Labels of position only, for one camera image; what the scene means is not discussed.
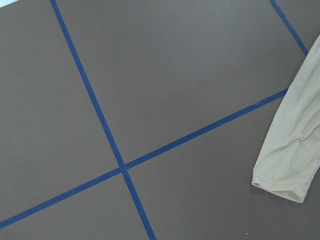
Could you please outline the cream long-sleeve printed shirt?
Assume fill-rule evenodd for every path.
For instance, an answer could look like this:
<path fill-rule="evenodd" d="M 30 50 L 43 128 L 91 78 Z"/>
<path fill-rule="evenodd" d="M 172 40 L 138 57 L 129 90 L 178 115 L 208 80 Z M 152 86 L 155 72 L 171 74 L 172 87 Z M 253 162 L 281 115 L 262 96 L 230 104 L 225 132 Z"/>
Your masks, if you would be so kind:
<path fill-rule="evenodd" d="M 320 40 L 316 39 L 272 120 L 251 184 L 303 203 L 320 167 Z"/>

